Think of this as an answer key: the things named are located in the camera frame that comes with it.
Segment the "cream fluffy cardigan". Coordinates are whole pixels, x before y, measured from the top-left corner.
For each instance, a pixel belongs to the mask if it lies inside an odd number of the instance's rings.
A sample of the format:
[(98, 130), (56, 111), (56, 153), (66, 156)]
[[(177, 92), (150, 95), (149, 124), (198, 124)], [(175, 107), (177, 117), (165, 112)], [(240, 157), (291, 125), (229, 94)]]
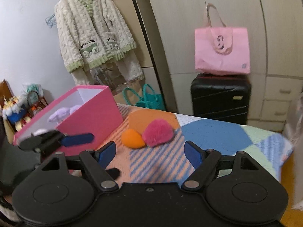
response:
[(69, 73), (119, 61), (137, 47), (112, 0), (60, 0), (54, 14), (61, 55)]

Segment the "colourful patchwork table cover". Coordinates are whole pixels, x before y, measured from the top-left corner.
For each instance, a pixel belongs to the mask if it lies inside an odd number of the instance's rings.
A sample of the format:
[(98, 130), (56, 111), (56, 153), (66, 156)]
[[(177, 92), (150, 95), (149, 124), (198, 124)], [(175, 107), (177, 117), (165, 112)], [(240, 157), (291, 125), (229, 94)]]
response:
[[(281, 134), (251, 126), (174, 114), (153, 109), (118, 105), (123, 122), (100, 145), (114, 141), (115, 158), (109, 167), (118, 168), (118, 184), (177, 182), (182, 184), (194, 171), (184, 154), (187, 140), (200, 148), (215, 149), (223, 155), (245, 151), (275, 179), (280, 180), (281, 167), (293, 152), (293, 145)], [(165, 119), (174, 128), (175, 137), (155, 148), (130, 149), (121, 142), (127, 129), (142, 133), (155, 119)]]

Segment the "magenta fluffy pom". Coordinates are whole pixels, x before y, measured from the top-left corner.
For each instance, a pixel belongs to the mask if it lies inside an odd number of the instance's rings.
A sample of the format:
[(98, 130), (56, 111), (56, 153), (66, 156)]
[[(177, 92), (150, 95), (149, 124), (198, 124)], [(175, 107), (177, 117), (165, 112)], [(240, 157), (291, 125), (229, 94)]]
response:
[(152, 121), (142, 133), (142, 139), (149, 147), (170, 142), (175, 136), (173, 127), (164, 119)]

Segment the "red woven basket bag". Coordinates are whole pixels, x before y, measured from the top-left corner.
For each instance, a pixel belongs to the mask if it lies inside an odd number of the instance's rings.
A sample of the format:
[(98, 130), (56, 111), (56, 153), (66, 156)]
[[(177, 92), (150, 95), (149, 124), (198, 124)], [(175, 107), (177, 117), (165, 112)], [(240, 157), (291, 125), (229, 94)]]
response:
[(48, 103), (45, 97), (40, 97), (37, 91), (30, 91), (27, 95), (28, 113), (31, 117), (37, 115), (47, 107)]

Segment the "beige wardrobe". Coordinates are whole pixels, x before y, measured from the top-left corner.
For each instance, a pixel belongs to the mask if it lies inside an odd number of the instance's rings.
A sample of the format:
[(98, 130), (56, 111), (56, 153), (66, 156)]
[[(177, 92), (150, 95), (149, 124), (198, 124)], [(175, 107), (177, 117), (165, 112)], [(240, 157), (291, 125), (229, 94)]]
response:
[[(302, 91), (302, 0), (150, 0), (181, 114), (280, 132)], [(242, 74), (250, 94), (213, 94), (199, 73)]]

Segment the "black suitcase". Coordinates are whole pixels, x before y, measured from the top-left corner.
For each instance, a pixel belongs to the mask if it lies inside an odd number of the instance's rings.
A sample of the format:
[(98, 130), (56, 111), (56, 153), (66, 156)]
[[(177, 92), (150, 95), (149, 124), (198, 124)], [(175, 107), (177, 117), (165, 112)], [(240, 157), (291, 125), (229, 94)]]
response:
[(251, 88), (245, 75), (200, 73), (191, 83), (193, 115), (244, 125), (248, 119)]

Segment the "orange egg sponge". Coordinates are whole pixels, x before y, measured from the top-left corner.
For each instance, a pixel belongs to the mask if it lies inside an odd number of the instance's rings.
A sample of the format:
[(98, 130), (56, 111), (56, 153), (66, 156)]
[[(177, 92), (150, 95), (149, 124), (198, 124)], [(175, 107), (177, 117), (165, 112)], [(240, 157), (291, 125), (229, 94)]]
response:
[(142, 136), (134, 129), (127, 129), (121, 134), (121, 142), (131, 149), (140, 149), (146, 146)]

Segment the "pink cardboard box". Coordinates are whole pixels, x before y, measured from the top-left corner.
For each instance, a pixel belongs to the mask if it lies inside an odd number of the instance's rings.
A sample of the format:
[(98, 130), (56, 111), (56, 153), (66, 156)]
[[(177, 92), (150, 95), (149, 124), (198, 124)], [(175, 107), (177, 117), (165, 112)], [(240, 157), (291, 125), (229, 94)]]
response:
[[(51, 114), (59, 108), (80, 107), (60, 123), (48, 122)], [(92, 133), (89, 144), (57, 150), (65, 155), (77, 155), (86, 149), (96, 149), (123, 122), (123, 117), (108, 86), (76, 86), (38, 112), (29, 123), (14, 135), (13, 144), (19, 145), (38, 129), (58, 130), (67, 135)]]

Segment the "pink tote bag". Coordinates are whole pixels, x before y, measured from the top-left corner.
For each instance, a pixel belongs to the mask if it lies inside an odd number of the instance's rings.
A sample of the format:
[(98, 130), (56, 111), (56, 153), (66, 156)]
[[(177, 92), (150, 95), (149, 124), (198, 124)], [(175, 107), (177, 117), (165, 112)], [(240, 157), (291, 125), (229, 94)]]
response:
[(206, 5), (206, 27), (195, 29), (195, 70), (212, 75), (248, 75), (251, 72), (248, 30), (245, 27), (213, 27)]

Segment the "teal woven bag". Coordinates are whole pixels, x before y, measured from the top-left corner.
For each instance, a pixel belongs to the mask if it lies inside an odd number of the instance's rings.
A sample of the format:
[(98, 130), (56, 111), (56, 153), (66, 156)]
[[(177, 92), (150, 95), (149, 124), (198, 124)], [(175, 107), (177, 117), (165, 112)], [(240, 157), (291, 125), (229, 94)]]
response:
[[(135, 102), (135, 104), (132, 104), (129, 101), (129, 98), (127, 96), (128, 91), (130, 91), (139, 99), (137, 102)], [(156, 94), (154, 89), (149, 84), (145, 84), (143, 86), (142, 96), (140, 96), (132, 88), (125, 88), (123, 90), (123, 97), (126, 103), (130, 106), (166, 111), (166, 107), (162, 95)]]

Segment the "cream fluffy pants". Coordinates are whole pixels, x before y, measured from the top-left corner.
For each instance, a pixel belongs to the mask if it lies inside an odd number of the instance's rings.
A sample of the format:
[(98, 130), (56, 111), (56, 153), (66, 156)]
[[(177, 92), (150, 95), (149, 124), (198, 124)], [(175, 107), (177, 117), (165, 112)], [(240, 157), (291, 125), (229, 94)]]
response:
[(92, 70), (79, 68), (71, 75), (76, 85), (106, 85), (114, 89), (127, 82), (144, 80), (142, 68), (133, 51), (120, 61), (105, 63)]

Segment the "lilac plush toy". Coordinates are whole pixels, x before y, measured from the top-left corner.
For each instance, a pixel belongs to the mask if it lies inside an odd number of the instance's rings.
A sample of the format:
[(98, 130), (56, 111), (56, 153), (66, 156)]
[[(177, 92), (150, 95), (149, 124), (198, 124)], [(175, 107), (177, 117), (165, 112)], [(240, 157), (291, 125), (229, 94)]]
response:
[(60, 122), (62, 122), (67, 117), (69, 117), (73, 112), (75, 112), (80, 107), (81, 107), (81, 105), (59, 108), (53, 114), (51, 114), (49, 116), (48, 122), (59, 124)]

